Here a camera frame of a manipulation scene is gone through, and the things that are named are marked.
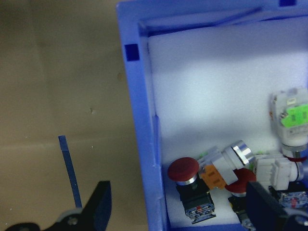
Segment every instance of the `tan background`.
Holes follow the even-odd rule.
[[[107,230],[147,230],[116,2],[0,1],[1,230],[74,207],[58,135],[83,204],[111,181]]]

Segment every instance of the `blue plastic stick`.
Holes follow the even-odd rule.
[[[76,205],[76,208],[79,208],[79,207],[82,207],[82,204],[81,204],[79,189],[77,185],[77,180],[76,180],[76,175],[75,175],[71,155],[69,153],[68,145],[66,142],[66,137],[59,136],[58,138],[59,138],[60,148],[63,154],[63,158],[65,161],[65,166],[66,166],[66,170],[68,173],[69,181],[71,182],[75,205]]]

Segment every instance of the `blue bin wall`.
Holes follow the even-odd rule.
[[[172,229],[168,222],[148,37],[209,26],[307,16],[308,0],[140,0],[119,3],[117,14],[149,231],[204,230],[203,227]],[[206,230],[240,231],[243,228],[235,224],[208,226]]]

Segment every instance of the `green label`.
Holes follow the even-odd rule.
[[[308,104],[297,107],[290,107],[286,110],[287,117],[281,119],[281,123],[286,128],[299,126],[308,123]]]

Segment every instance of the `white foam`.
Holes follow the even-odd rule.
[[[279,148],[271,131],[273,92],[306,87],[308,19],[208,27],[149,39],[162,165],[171,226],[238,223],[228,194],[212,196],[217,217],[192,225],[184,214],[169,164],[217,145],[244,140],[255,152]]]

